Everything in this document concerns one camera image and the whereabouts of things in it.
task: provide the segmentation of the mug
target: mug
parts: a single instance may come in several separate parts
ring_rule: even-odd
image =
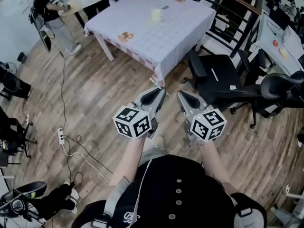
[[[153,9],[151,12],[153,21],[161,21],[162,20],[162,11],[160,9]]]

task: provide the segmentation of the red object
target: red object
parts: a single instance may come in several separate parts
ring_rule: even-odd
[[[273,44],[275,47],[277,47],[279,45],[279,43],[276,40],[273,41]]]

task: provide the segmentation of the wooden floor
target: wooden floor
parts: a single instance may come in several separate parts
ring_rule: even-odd
[[[114,170],[127,145],[127,138],[118,135],[112,117],[121,105],[126,105],[141,91],[152,87],[149,78],[152,72],[119,49],[110,46],[115,60],[110,62],[94,37],[85,38],[74,17],[67,21],[74,36],[84,46],[82,52],[66,61],[66,81],[63,95],[66,103],[67,124],[65,134],[75,138],[82,135],[82,144],[110,170]],[[30,145],[32,159],[23,153],[16,157],[20,166],[7,168],[7,174],[16,176],[10,186],[18,187],[32,181],[47,182],[48,194],[64,181],[69,180],[67,157],[58,143],[57,128],[64,123],[63,103],[60,96],[63,59],[53,48],[47,53],[42,45],[29,56],[20,78],[33,87],[24,106],[30,113],[34,128],[30,131],[38,145]],[[167,97],[158,118],[163,119],[159,132],[164,134],[166,148],[171,154],[185,156],[200,162],[200,152],[190,147],[182,128],[185,121],[176,101],[180,89],[193,91],[190,85],[180,84],[185,76],[190,76],[186,63],[180,63],[166,78]],[[23,100],[13,98],[7,114],[19,115],[22,122]],[[304,147],[297,147],[296,134],[304,125],[302,109],[284,109],[279,116],[264,119],[257,116],[257,126],[249,128],[253,121],[249,107],[242,108],[235,115],[224,113],[228,124],[224,134],[216,140],[220,156],[227,167],[234,186],[258,201],[268,211],[268,223],[274,224],[270,208],[276,204],[288,211],[293,207],[291,198],[281,192],[290,184],[291,192],[300,193],[304,186]],[[111,174],[100,164],[88,157],[85,151],[71,144],[72,152],[83,153],[88,160],[107,178]],[[73,173],[84,174],[78,210],[98,200],[100,190],[107,181],[91,168],[80,156],[69,160]],[[274,198],[268,196],[273,191]],[[54,221],[54,228],[70,227],[76,216],[61,211]]]

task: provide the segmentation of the railing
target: railing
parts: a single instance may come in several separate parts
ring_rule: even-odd
[[[251,15],[248,19],[245,19],[244,17],[237,14],[236,12],[221,5],[220,0],[214,0],[214,1],[205,0],[205,1],[211,3],[212,7],[215,10],[218,10],[218,9],[224,10],[227,14],[233,15],[233,17],[236,18],[238,21],[243,21],[246,23],[246,27],[244,28],[244,30],[241,30],[237,23],[235,23],[233,21],[226,21],[225,19],[221,18],[219,15],[216,15],[215,16],[216,19],[219,19],[219,20],[223,21],[224,23],[228,24],[230,26],[230,28],[232,28],[235,32],[239,32],[241,34],[240,38],[236,39],[234,37],[234,35],[232,35],[231,33],[229,34],[229,33],[227,33],[226,30],[221,30],[220,28],[216,27],[215,26],[216,20],[214,20],[210,31],[206,32],[206,35],[208,35],[212,39],[216,40],[217,42],[219,42],[220,44],[224,45],[229,50],[231,50],[231,53],[229,56],[231,58],[233,58],[235,56],[235,54],[237,53],[237,51],[242,46],[242,44],[244,43],[244,41],[246,40],[246,38],[248,37],[248,35],[250,34],[251,29],[253,28],[259,15],[261,15],[262,0],[256,0],[254,6],[252,6],[248,2],[245,2],[244,0],[233,0],[234,2],[237,2],[238,4],[240,4],[240,6],[242,6],[243,8],[246,8],[246,10],[251,12]],[[229,44],[229,42],[225,42],[225,38],[230,41],[234,41],[236,43],[236,45],[234,47],[232,47]],[[202,46],[202,48],[204,50],[206,50],[207,52],[212,53],[207,48],[204,48],[203,46]]]

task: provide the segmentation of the white tablecloth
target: white tablecloth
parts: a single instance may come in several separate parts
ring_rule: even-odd
[[[162,21],[152,21],[154,9],[162,10]],[[215,10],[192,0],[120,0],[85,26],[153,70],[164,86],[166,75],[210,29],[214,16]],[[133,34],[125,43],[118,38],[124,32]]]
[[[287,74],[291,75],[296,71],[302,70],[301,64],[295,60],[293,56],[283,46],[283,33],[284,31],[266,14],[261,15],[260,25],[258,29],[256,42],[250,47],[250,51],[263,49]],[[279,45],[275,47],[273,41],[276,40]],[[280,48],[285,49],[286,57],[284,58],[279,52]]]

